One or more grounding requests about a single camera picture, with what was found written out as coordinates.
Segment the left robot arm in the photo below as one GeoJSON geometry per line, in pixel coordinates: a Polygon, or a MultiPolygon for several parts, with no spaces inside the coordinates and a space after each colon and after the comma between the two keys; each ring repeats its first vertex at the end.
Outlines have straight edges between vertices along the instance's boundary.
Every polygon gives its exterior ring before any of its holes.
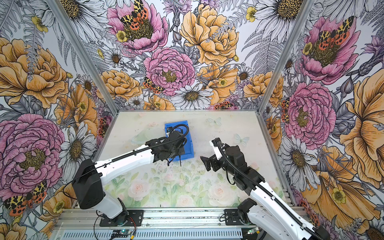
{"type": "Polygon", "coordinates": [[[152,139],[139,148],[118,157],[81,163],[72,186],[80,209],[93,209],[102,214],[113,227],[123,226],[130,220],[130,214],[123,201],[112,197],[105,185],[113,179],[138,167],[157,161],[173,160],[185,153],[188,133],[172,131],[167,137],[152,139]]]}

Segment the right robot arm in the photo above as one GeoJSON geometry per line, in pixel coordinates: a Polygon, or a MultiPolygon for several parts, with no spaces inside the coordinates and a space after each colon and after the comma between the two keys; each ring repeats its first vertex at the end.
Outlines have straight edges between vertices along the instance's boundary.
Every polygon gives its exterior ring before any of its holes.
{"type": "Polygon", "coordinates": [[[275,240],[328,240],[324,227],[315,227],[285,203],[255,169],[248,166],[239,146],[223,144],[220,138],[210,141],[214,155],[201,157],[207,171],[220,169],[233,175],[235,185],[248,198],[238,206],[245,224],[262,228],[275,240]]]}

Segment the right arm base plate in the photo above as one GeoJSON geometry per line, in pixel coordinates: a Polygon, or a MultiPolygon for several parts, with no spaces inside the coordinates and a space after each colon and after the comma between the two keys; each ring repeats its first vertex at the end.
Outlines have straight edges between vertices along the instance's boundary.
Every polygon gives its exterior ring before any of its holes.
{"type": "Polygon", "coordinates": [[[239,209],[224,209],[224,222],[226,226],[252,225],[246,214],[239,209]]]}

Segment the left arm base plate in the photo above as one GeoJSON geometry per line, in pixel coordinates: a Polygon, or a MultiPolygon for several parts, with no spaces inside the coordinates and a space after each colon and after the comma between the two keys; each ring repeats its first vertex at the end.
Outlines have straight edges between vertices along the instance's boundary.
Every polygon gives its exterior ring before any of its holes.
{"type": "Polygon", "coordinates": [[[102,214],[100,227],[140,227],[144,212],[144,210],[125,210],[113,219],[102,214]]]}

